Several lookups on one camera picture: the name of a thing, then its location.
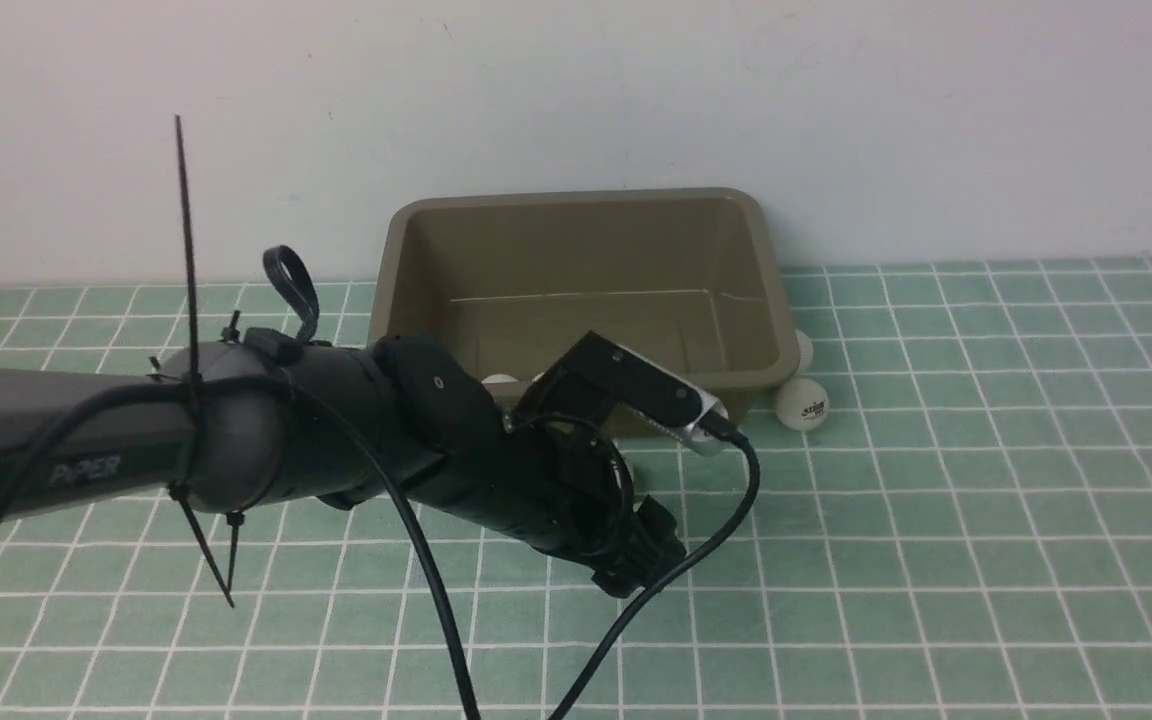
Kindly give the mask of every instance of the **wall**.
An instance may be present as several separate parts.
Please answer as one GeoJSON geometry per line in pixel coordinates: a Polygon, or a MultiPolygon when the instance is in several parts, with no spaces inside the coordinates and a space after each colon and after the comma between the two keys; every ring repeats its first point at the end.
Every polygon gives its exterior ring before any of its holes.
{"type": "Polygon", "coordinates": [[[730,184],[785,263],[1152,251],[1144,0],[0,1],[0,283],[297,247],[442,195],[730,184]]]}

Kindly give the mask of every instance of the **green tile mat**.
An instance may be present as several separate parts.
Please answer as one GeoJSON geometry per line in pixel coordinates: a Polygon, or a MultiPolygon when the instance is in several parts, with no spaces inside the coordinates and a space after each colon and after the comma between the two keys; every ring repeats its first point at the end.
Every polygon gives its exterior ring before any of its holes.
{"type": "MultiPolygon", "coordinates": [[[[750,416],[753,518],[649,606],[575,715],[1152,720],[1152,259],[831,266],[786,287],[835,410],[809,435],[750,416]]],[[[323,335],[364,341],[373,289],[323,285],[323,335]]],[[[265,287],[200,293],[207,336],[236,305],[289,319],[265,287]]],[[[0,366],[143,373],[183,343],[182,310],[179,287],[0,290],[0,366]]],[[[745,482],[733,452],[626,448],[692,544],[745,482]]],[[[422,518],[486,715],[539,717],[616,601],[422,518]]],[[[228,611],[159,495],[5,528],[0,717],[458,714],[388,502],[253,511],[238,584],[228,611]]]]}

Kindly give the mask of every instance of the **ping pong ball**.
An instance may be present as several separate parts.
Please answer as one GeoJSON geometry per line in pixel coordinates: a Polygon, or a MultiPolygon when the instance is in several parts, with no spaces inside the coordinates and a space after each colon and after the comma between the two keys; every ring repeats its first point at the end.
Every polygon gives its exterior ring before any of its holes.
{"type": "Polygon", "coordinates": [[[795,374],[801,376],[808,372],[809,366],[812,365],[814,348],[812,347],[812,338],[806,336],[806,333],[796,329],[794,334],[799,339],[799,372],[795,374]]]}
{"type": "Polygon", "coordinates": [[[829,396],[819,382],[795,378],[776,391],[776,418],[790,430],[817,429],[828,414],[829,396]]]}

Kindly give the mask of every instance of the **piper logo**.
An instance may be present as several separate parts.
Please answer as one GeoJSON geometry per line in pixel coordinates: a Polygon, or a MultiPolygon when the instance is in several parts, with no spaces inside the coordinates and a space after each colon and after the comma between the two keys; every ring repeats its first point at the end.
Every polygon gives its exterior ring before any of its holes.
{"type": "Polygon", "coordinates": [[[113,478],[118,473],[119,462],[122,461],[122,455],[101,455],[100,457],[88,457],[88,460],[60,462],[51,469],[47,484],[54,488],[74,487],[84,486],[91,480],[113,478]]]}

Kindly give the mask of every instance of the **tan plastic tray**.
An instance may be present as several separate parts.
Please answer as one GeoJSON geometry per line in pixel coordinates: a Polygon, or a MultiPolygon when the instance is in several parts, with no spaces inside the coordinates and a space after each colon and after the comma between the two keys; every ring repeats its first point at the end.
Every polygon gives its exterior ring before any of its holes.
{"type": "MultiPolygon", "coordinates": [[[[502,406],[594,331],[738,420],[799,348],[767,225],[728,188],[419,200],[385,240],[371,338],[426,333],[502,406]]],[[[613,434],[639,425],[613,418],[613,434]]]]}

